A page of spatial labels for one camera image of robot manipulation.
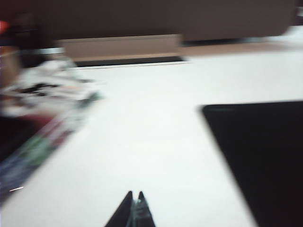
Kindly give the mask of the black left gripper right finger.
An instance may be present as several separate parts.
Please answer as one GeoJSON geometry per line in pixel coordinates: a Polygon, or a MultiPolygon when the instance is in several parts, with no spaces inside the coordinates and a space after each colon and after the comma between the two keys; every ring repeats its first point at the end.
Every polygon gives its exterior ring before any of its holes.
{"type": "Polygon", "coordinates": [[[142,191],[139,192],[133,208],[133,227],[156,227],[148,202],[142,191]]]}

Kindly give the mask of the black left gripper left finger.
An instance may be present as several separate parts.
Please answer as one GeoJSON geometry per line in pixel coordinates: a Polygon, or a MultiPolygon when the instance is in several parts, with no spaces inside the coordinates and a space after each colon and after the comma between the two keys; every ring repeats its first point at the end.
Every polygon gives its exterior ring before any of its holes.
{"type": "Polygon", "coordinates": [[[105,227],[130,227],[133,214],[133,192],[129,191],[123,198],[105,227]]]}

